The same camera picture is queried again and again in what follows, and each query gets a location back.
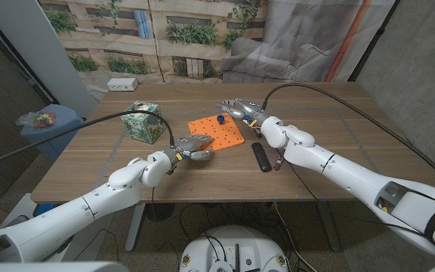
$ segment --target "floor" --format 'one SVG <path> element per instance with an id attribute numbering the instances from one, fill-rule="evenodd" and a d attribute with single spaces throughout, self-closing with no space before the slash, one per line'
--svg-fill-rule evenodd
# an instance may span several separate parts
<path id="1" fill-rule="evenodd" d="M 39 155 L 32 165 L 22 174 L 10 190 L 1 198 L 0 208 L 10 211 L 19 199 L 38 184 L 51 167 L 45 157 Z M 279 234 L 275 227 L 257 224 L 273 212 L 269 203 L 222 203 L 220 205 L 178 203 L 172 215 L 164 221 L 154 222 L 147 217 L 143 220 L 139 238 L 133 252 L 126 252 L 124 245 L 131 221 L 133 207 L 114 214 L 109 231 L 116 235 L 117 247 L 113 236 L 107 234 L 97 260 L 119 261 L 130 271 L 176 271 L 177 257 L 180 258 L 189 240 L 179 225 L 182 212 L 183 228 L 192 239 L 204 230 L 224 224 L 244 224 L 254 227 L 270 236 L 282 249 L 290 247 L 285 233 Z M 331 202 L 331 209 L 349 217 L 376 220 L 376 217 L 360 202 Z M 298 241 L 298 250 L 318 271 L 427 271 L 435 267 L 435 257 L 416 249 L 388 228 L 361 221 L 354 221 L 334 215 L 342 250 L 329 249 L 322 222 L 314 202 L 283 202 L 279 204 L 286 224 Z M 290 262 L 295 265 L 295 256 Z"/>

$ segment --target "white machine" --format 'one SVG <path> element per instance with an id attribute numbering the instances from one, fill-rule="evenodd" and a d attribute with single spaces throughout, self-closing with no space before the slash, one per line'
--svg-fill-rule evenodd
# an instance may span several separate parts
<path id="1" fill-rule="evenodd" d="M 267 115 L 257 104 L 236 98 L 223 101 L 218 106 L 233 118 L 243 119 L 251 127 L 259 128 L 271 147 L 285 147 L 284 157 L 290 163 L 325 175 L 366 204 L 381 221 L 395 225 L 389 226 L 393 232 L 435 255 L 435 187 L 374 173 L 315 144 L 311 134 L 293 125 L 284 126 L 280 119 Z M 106 184 L 90 193 L 29 221 L 0 229 L 0 238 L 8 242 L 8 247 L 0 251 L 0 262 L 27 263 L 45 259 L 91 222 L 139 202 L 139 182 L 155 187 L 166 173 L 173 171 L 180 160 L 211 156 L 212 150 L 201 149 L 213 140 L 204 135 L 178 139 L 175 147 L 152 153 L 147 160 L 133 159 L 128 166 L 112 173 Z M 221 228 L 210 233 L 219 235 L 219 240 L 222 238 L 229 243 L 239 244 L 231 247 L 226 256 L 243 256 L 239 259 L 249 259 L 260 270 L 288 269 L 286 264 L 280 265 L 281 249 L 276 248 L 277 244 L 273 241 L 262 237 L 262 233 L 245 227 Z M 236 262 L 233 262 L 236 257 L 229 257 L 227 261 L 223 258 L 219 264 L 215 262 L 219 252 L 217 256 L 214 254 L 209 241 L 194 241 L 191 244 L 181 259 L 182 271 L 231 272 L 236 269 Z M 252 255 L 252 258 L 244 259 L 248 255 Z M 276 260 L 273 264 L 265 264 L 273 258 Z"/>

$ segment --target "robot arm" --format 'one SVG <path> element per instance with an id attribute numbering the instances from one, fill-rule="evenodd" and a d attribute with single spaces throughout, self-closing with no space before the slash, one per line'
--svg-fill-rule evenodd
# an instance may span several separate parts
<path id="1" fill-rule="evenodd" d="M 9 244 L 0 252 L 3 262 L 41 261 L 55 252 L 73 234 L 109 213 L 137 204 L 141 197 L 139 182 L 155 187 L 186 157 L 204 159 L 212 150 L 200 151 L 213 138 L 193 135 L 177 140 L 176 147 L 136 158 L 113 172 L 107 183 L 31 220 L 0 229 L 0 239 Z"/>
<path id="2" fill-rule="evenodd" d="M 290 163 L 319 172 L 354 195 L 384 223 L 417 231 L 389 227 L 411 244 L 435 255 L 435 187 L 372 172 L 315 144 L 311 134 L 293 125 L 283 126 L 282 120 L 267 115 L 254 103 L 233 99 L 218 107 L 259 129 L 271 147 L 284 147 L 284 158 Z"/>

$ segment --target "tissue box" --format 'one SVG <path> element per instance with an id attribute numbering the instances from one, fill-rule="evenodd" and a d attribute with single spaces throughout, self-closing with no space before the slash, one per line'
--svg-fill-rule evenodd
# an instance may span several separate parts
<path id="1" fill-rule="evenodd" d="M 135 101 L 127 110 L 147 110 L 162 116 L 158 104 Z M 155 116 L 135 113 L 121 116 L 130 137 L 134 140 L 153 144 L 165 130 L 164 122 Z"/>

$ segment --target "wooden table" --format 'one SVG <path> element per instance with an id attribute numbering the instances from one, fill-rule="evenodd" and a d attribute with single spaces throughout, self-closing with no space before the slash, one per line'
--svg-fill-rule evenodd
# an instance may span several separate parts
<path id="1" fill-rule="evenodd" d="M 215 104 L 240 97 L 261 104 L 268 91 L 279 84 L 140 85 L 132 92 L 110 92 L 90 119 L 123 111 L 135 100 L 159 104 L 176 138 L 190 134 L 187 123 L 218 114 Z M 395 132 L 400 130 L 354 82 L 313 83 L 343 98 Z M 315 91 L 287 87 L 277 91 L 267 112 L 284 123 L 311 133 L 316 143 L 366 168 L 396 178 L 435 186 L 435 171 L 412 151 L 372 123 L 338 102 Z M 204 162 L 184 160 L 155 189 L 155 202 L 251 202 L 312 199 L 288 165 L 278 172 L 258 168 L 251 144 L 261 142 L 270 163 L 277 152 L 243 122 L 238 123 L 245 143 L 219 150 Z M 168 146 L 168 132 L 154 144 L 130 139 L 120 118 L 82 129 L 32 192 L 37 203 L 63 203 L 107 182 L 109 175 L 135 157 Z M 353 197 L 318 173 L 296 167 L 320 199 Z M 149 202 L 152 189 L 142 187 L 142 202 Z"/>

